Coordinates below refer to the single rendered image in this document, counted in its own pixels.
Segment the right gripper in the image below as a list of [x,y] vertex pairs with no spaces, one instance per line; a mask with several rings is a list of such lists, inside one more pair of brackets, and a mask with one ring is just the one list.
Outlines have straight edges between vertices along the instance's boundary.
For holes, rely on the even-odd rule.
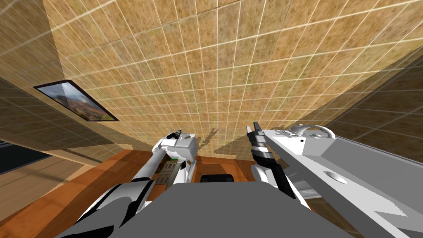
[[253,122],[254,131],[249,126],[246,127],[247,135],[254,151],[267,152],[264,132],[262,131],[258,122]]

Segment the grey curved faucet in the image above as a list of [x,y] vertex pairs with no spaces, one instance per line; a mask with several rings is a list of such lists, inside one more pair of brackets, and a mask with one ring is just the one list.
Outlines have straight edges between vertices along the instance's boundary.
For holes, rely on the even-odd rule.
[[297,135],[302,135],[308,128],[311,127],[316,127],[320,130],[322,130],[323,132],[327,133],[327,138],[331,138],[331,139],[335,139],[335,134],[328,129],[327,127],[324,126],[319,126],[319,125],[302,125],[302,124],[298,124],[297,126],[292,127],[291,129],[289,129],[290,132],[297,134]]

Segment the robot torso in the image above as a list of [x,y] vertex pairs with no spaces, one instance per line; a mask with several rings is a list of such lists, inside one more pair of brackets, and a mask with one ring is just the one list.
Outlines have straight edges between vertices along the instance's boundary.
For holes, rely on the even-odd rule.
[[178,183],[110,238],[353,238],[266,182]]

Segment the black framed landscape picture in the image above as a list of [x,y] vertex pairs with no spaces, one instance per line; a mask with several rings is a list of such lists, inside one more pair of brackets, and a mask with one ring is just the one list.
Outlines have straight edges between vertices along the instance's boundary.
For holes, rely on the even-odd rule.
[[85,121],[118,121],[115,116],[71,80],[46,83],[34,86],[34,88]]

